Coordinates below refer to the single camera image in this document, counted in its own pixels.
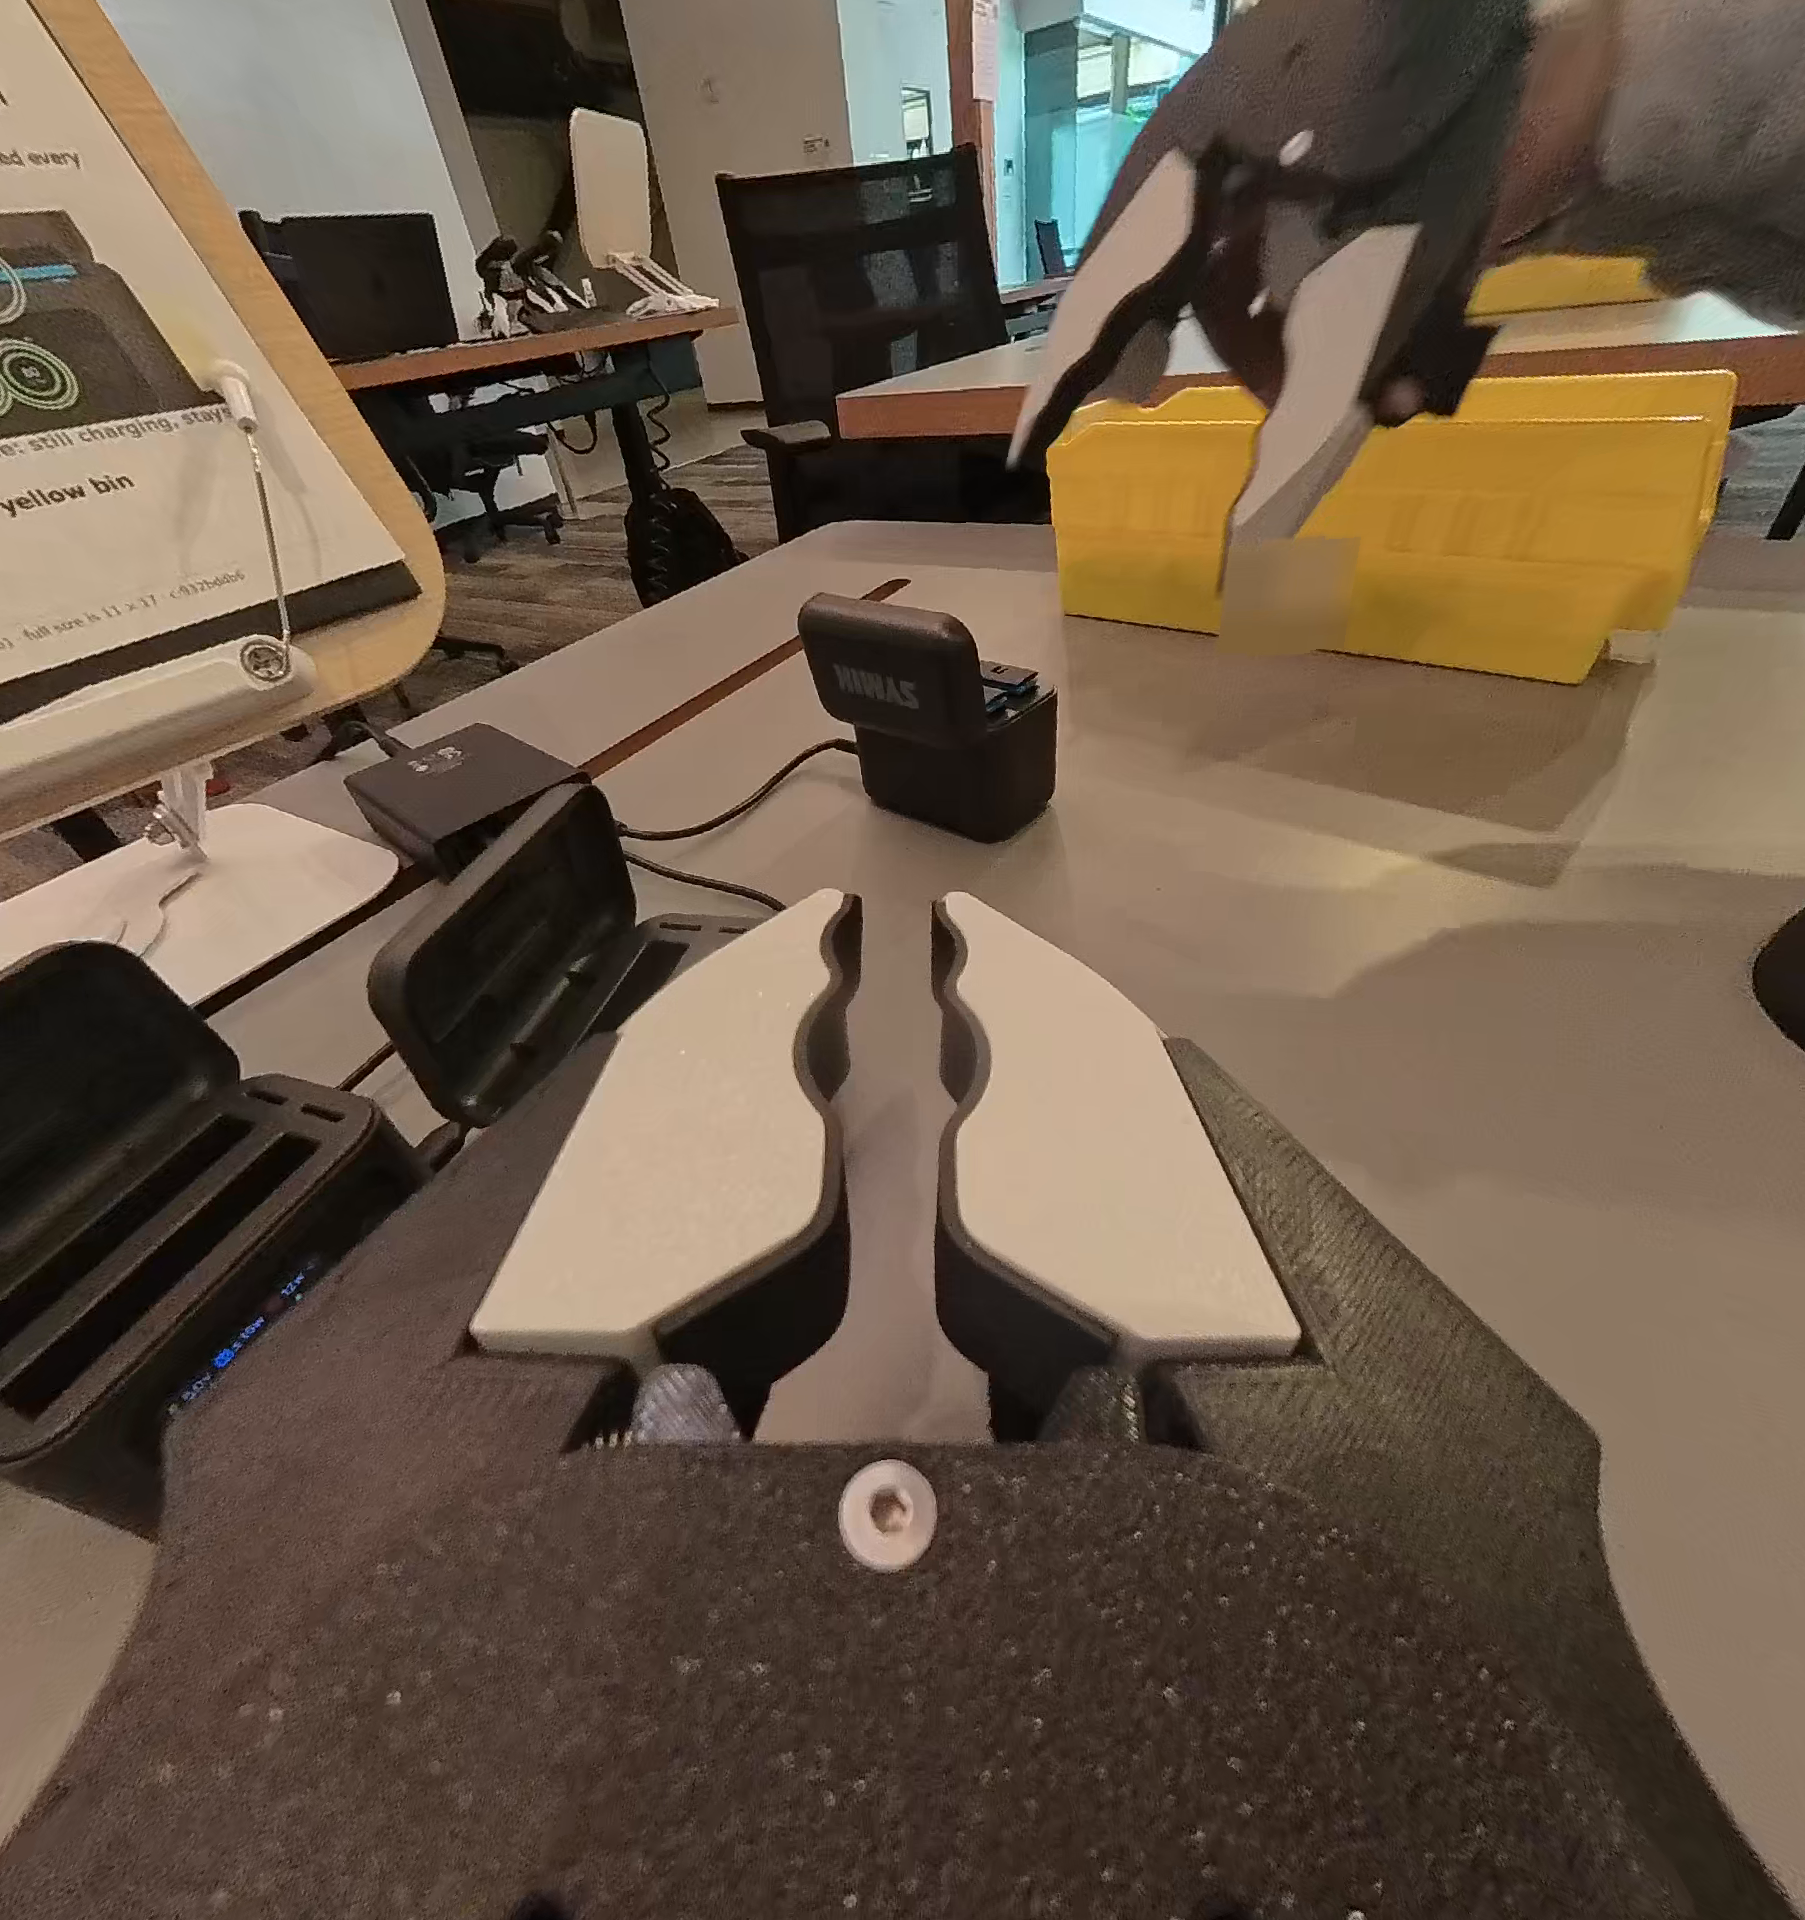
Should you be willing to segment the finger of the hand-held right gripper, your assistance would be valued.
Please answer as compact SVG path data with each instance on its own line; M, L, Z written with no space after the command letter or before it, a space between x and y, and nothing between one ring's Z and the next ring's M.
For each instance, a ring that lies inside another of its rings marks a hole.
M1034 467L1091 401L1152 398L1196 253L1199 166L1185 152L1163 152L1105 206L1099 238L1058 299L1028 377L1010 467Z
M1363 391L1420 243L1418 225L1365 229L1309 267L1281 324L1284 377L1232 501L1229 541L1289 541L1374 424Z

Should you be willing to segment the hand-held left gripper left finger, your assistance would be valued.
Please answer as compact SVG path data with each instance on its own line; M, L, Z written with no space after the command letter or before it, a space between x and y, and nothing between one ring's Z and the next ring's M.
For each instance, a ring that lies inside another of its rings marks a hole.
M474 1353L698 1368L753 1433L847 1304L853 992L856 901L823 887L632 1015L472 1310Z

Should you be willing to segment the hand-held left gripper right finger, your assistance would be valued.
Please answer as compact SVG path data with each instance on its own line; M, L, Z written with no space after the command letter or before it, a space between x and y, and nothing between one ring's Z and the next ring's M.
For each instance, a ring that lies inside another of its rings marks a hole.
M1084 1370L1293 1361L1304 1324L1169 1044L1088 963L974 896L933 904L933 1303L1034 1440Z

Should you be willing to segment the yellow plastic bin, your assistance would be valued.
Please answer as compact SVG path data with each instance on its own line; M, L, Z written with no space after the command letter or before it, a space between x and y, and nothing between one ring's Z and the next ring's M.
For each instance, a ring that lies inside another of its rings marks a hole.
M1455 417L1371 431L1304 524L1357 548L1334 649L1585 682L1615 635L1670 622L1733 397L1730 370L1478 380ZM1240 387L1081 407L1047 453L1062 611L1217 635L1262 420Z
M1531 314L1656 302L1663 293L1636 256L1521 256L1491 267L1469 297L1472 323L1509 323Z

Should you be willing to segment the black battery charger case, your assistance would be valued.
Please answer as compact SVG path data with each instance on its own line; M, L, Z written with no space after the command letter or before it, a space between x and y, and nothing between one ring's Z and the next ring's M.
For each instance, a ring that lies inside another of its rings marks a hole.
M649 917L588 780L538 797L373 960L366 1004L430 1108L481 1131L753 917Z
M956 616L816 594L797 638L820 706L853 739L873 806L997 846L1054 800L1058 696L988 723L983 653Z
M153 1539L171 1418L427 1183L116 947L0 972L0 1478Z

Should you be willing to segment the person's right hand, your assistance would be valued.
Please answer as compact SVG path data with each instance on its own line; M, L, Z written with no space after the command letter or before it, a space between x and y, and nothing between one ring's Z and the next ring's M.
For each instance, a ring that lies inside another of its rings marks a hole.
M1482 243L1485 267L1555 229L1585 183L1615 57L1615 4L1529 7L1529 51Z

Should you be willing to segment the long wooden table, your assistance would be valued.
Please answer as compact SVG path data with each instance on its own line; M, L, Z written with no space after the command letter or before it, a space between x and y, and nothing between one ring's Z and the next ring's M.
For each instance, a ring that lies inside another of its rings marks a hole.
M1010 342L873 381L837 401L842 440L1005 440L1017 427L1041 342ZM1551 309L1499 324L1481 380L1733 374L1743 407L1805 401L1805 334L1756 323L1701 293L1656 302Z

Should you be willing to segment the black power adapter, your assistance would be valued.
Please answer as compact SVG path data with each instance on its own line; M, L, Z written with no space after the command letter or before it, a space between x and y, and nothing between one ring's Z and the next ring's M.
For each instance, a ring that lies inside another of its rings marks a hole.
M587 786L580 766L511 732L470 723L388 759L341 786L379 840L430 881L452 881L558 786Z

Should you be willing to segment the small black bag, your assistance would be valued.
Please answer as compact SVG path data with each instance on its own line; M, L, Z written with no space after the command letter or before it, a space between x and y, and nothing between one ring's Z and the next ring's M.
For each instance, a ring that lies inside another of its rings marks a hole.
M632 492L625 565L639 608L658 608L745 562L712 507L685 487Z

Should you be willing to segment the wooden office desk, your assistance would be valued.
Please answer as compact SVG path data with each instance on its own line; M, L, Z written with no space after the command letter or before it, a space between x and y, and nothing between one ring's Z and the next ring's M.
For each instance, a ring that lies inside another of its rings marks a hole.
M701 309L685 316L608 316L583 324L561 324L544 334L509 334L470 340L456 346L405 351L365 361L333 361L341 387L353 397L380 391L446 393L459 381L493 387L497 381L563 367L587 356L612 356L649 346L692 342L702 334L721 334L741 324L741 314L725 306Z

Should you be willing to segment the black and white tools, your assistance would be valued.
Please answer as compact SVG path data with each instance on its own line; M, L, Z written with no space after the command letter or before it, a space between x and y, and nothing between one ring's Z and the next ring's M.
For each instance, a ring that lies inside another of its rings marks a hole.
M554 275L561 235L544 229L531 243L518 246L497 235L477 256L481 283L481 340L518 340L523 334L554 334L578 324L598 309L593 283L578 285Z

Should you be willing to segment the small black office chair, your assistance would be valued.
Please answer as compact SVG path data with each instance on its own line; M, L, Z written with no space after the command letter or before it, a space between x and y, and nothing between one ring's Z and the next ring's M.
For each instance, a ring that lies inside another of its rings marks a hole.
M489 548L506 544L518 527L540 532L546 544L561 541L561 510L551 500L503 507L497 483L503 471L521 467L548 451L548 437L530 427L481 427L464 407L433 411L415 406L402 417L402 431L388 445L389 465L405 475L409 492L425 501L427 517L437 500L470 492L481 514L459 521L446 541L464 562L474 565Z

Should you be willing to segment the printed instruction sheet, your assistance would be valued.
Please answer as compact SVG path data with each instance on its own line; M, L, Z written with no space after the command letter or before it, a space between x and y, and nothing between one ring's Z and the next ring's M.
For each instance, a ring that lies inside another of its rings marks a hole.
M0 723L419 598L29 4L0 4Z

